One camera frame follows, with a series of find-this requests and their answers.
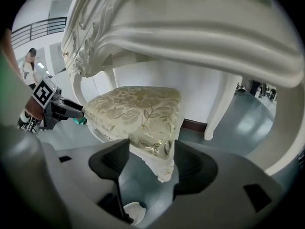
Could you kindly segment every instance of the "gray floor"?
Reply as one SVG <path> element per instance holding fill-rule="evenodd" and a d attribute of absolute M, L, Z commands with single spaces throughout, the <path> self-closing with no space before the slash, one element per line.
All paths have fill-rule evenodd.
<path fill-rule="evenodd" d="M 273 119 L 274 115 L 258 99 L 247 92 L 238 93 L 211 141 L 205 141 L 202 133 L 187 129 L 180 131 L 179 139 L 245 156 L 268 134 Z M 56 150 L 99 144 L 86 126 L 77 125 L 72 120 L 58 123 L 52 131 L 41 132 L 39 138 L 43 142 L 51 143 Z M 146 164 L 130 153 L 129 162 L 119 182 L 124 205 L 134 201 L 146 205 L 145 218 L 137 226 L 145 228 L 170 206 L 173 186 L 178 182 L 178 173 L 177 169 L 174 169 L 172 179 L 160 183 Z"/>

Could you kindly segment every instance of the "metal balcony railing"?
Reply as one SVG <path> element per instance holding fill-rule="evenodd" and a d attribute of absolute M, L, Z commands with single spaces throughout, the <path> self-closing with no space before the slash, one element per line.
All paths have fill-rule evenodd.
<path fill-rule="evenodd" d="M 42 36 L 64 31 L 67 17 L 58 17 L 23 26 L 13 31 L 11 41 L 13 49 Z"/>

